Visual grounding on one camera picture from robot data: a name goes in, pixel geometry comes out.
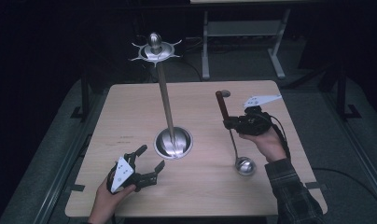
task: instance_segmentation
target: silver ball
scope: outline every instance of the silver ball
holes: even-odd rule
[[[152,49],[159,49],[161,47],[161,36],[155,32],[148,36],[147,43]]]

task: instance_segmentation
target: person's left hand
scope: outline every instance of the person's left hand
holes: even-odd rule
[[[106,223],[113,216],[119,203],[136,188],[135,185],[130,185],[113,195],[107,190],[106,181],[107,179],[105,178],[104,182],[96,190],[95,202],[88,220],[91,224]]]

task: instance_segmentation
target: wooden table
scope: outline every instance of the wooden table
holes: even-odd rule
[[[265,158],[256,146],[234,138],[239,156],[252,158],[258,169],[238,175],[228,130],[222,123],[215,92],[228,90],[230,116],[244,114],[243,103],[252,95],[279,94],[272,81],[199,82],[168,84],[174,125],[190,131],[193,148],[175,161],[165,161],[158,184],[130,195],[116,211],[119,217],[208,217],[276,215],[276,200],[266,176]],[[286,105],[282,99],[261,106],[283,124],[293,165],[303,183],[315,182]],[[162,161],[153,144],[167,128],[158,84],[115,85],[110,89],[90,146],[77,176],[84,190],[72,191],[65,209],[69,217],[88,217],[95,191],[124,153],[146,144],[136,160],[137,172],[152,172]],[[326,213],[320,189],[310,189]]]

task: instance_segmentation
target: hand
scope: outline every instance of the hand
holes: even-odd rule
[[[261,135],[254,136],[240,133],[239,136],[254,142],[261,154],[265,156],[267,162],[279,161],[286,158],[281,140],[273,127]]]
[[[96,190],[95,202],[88,222],[92,224],[106,223],[110,219],[119,203],[136,188],[130,185],[117,194],[111,194],[106,188],[106,179]]]

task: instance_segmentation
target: metal pole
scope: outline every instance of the metal pole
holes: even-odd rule
[[[171,142],[174,148],[176,148],[175,130],[174,130],[174,124],[172,122],[171,107],[169,105],[168,90],[166,89],[165,74],[164,74],[162,63],[157,63],[157,73],[159,74],[159,84],[160,84],[162,103],[165,110],[165,117],[166,117],[166,122],[168,124],[169,134],[171,136]]]

